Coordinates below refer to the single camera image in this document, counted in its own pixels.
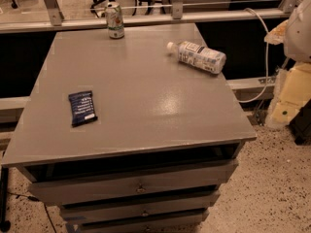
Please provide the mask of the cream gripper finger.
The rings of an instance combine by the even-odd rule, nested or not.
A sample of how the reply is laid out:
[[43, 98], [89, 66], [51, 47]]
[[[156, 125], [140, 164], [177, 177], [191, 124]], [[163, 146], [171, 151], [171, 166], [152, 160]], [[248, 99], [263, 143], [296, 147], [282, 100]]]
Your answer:
[[289, 125], [310, 99], [311, 64], [296, 62], [289, 71], [281, 69], [276, 77], [265, 125], [273, 129]]
[[283, 44], [288, 22], [289, 21], [286, 19], [269, 31], [264, 37], [264, 41], [271, 45]]

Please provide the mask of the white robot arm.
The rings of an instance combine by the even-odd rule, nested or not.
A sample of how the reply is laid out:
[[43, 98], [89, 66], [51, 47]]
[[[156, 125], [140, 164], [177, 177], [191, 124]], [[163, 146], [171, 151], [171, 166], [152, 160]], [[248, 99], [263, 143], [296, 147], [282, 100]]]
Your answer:
[[294, 61], [289, 71], [279, 71], [268, 108], [265, 124], [277, 129], [289, 125], [311, 99], [311, 0], [303, 0], [264, 41], [282, 44], [285, 56]]

